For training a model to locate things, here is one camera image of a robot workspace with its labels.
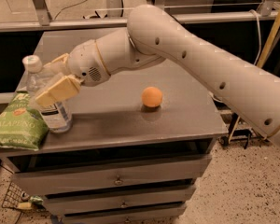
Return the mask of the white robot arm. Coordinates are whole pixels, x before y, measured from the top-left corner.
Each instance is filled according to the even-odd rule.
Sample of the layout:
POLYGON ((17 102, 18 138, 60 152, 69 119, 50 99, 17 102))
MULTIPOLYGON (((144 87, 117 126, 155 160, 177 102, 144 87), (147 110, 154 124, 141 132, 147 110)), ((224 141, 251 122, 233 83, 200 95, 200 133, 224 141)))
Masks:
POLYGON ((78 94, 121 71, 168 59, 184 68, 262 137, 280 147, 280 77, 188 32, 162 9, 133 9, 127 26, 77 45, 46 64, 53 78, 35 95, 42 106, 78 94))

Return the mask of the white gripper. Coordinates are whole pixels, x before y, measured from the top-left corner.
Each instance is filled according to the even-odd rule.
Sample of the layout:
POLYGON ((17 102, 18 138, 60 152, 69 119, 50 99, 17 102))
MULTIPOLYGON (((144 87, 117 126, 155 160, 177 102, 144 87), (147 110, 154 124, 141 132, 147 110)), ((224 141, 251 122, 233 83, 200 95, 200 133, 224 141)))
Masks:
POLYGON ((70 70, 73 75, 57 74, 44 88, 38 90, 35 101, 41 106, 53 105, 76 96, 80 92, 82 79, 88 87, 97 86, 110 79, 95 40, 77 45, 69 54, 57 57, 51 62, 50 68, 54 73, 68 73, 70 70))

